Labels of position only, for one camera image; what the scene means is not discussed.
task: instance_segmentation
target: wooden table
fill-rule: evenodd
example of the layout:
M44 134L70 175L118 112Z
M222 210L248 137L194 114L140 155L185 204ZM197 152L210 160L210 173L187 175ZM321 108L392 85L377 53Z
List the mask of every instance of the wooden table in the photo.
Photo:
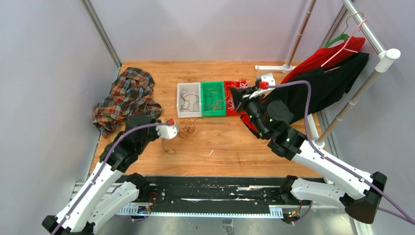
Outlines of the wooden table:
M277 62L124 62L121 71L136 67L148 71L154 78L154 100L164 109L160 119L170 118L183 126L176 111L177 84L184 82L248 80L263 72L254 69L256 64L281 65ZM274 73L277 84L284 74ZM316 116L314 120L320 130ZM304 122L292 124L304 132ZM320 177L315 171L275 155L267 147L268 141L257 139L240 120L239 116L205 117L195 121L195 131L186 138L157 140L149 143L139 160L130 166L127 174L138 172L142 175L204 175L204 176L257 176ZM107 139L100 138L92 169L105 146L111 143L116 133Z

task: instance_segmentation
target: plaid shirt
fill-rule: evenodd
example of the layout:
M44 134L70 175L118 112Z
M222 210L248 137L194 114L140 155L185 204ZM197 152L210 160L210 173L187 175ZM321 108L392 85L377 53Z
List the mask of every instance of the plaid shirt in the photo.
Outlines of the plaid shirt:
M128 67L111 86L107 98L93 109L93 124L104 138L134 114L160 117L163 109L152 98L153 77L146 71Z

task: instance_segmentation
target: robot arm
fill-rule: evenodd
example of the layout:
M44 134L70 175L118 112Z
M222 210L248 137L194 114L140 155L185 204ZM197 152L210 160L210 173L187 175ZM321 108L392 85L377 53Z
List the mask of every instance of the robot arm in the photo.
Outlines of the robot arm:
M112 184L118 180L128 167L143 153L147 144L158 138L172 139L178 133L174 122L160 124L145 115L134 115L127 121L125 133L139 126L151 126L137 130L127 136L118 134L113 143L106 146L91 176L77 195L56 216L47 216L43 227L56 235L93 235L119 209L149 191L146 179L134 173L117 188L111 196L101 199ZM108 152L116 145L111 155Z
M380 172L370 174L359 170L319 147L317 149L323 156L317 153L311 143L306 141L306 135L289 126L293 114L283 102L277 100L267 107L263 106L260 97L272 90L268 86L274 84L273 75L269 73L259 76L253 87L231 88L237 112L246 111L259 136L270 140L268 147L275 154L303 164L335 183L329 185L287 176L280 188L281 196L288 203L298 200L327 203L344 208L351 217L361 222L373 223L381 195L367 185L365 180L383 191L387 177ZM356 178L333 162L354 171L362 178Z

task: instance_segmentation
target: black garment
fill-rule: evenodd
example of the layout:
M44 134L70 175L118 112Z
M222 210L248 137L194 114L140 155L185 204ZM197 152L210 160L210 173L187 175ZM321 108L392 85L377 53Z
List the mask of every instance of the black garment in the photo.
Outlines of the black garment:
M315 113L339 101L344 93L350 91L368 59L369 54L359 52L336 65L335 67L340 67L335 70L324 72L319 67L295 77L290 82L306 80L311 84L308 113ZM273 90L264 98L264 107L278 99L284 102L290 112L294 114L291 123L304 118L305 102L307 100L307 86L305 84Z

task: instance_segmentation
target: white wall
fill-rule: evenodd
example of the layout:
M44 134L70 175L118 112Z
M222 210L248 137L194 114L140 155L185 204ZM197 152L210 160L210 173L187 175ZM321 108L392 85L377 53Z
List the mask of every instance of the white wall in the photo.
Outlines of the white wall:
M78 0L1 1L0 22L0 231L44 235L89 170L117 69Z
M122 61L284 61L310 0L92 0ZM318 0L294 61L320 46L341 1Z
M368 24L386 49L397 48L401 58L361 97L334 131L341 157L369 172L388 176L386 193L415 217L415 26L414 1L356 1ZM353 30L356 23L351 19ZM366 42L363 51L370 53L369 63L354 85L351 94L329 107L333 119L362 85L379 62L376 52ZM382 200L381 207L393 207ZM414 234L415 227L391 215L378 212L373 230L376 235Z

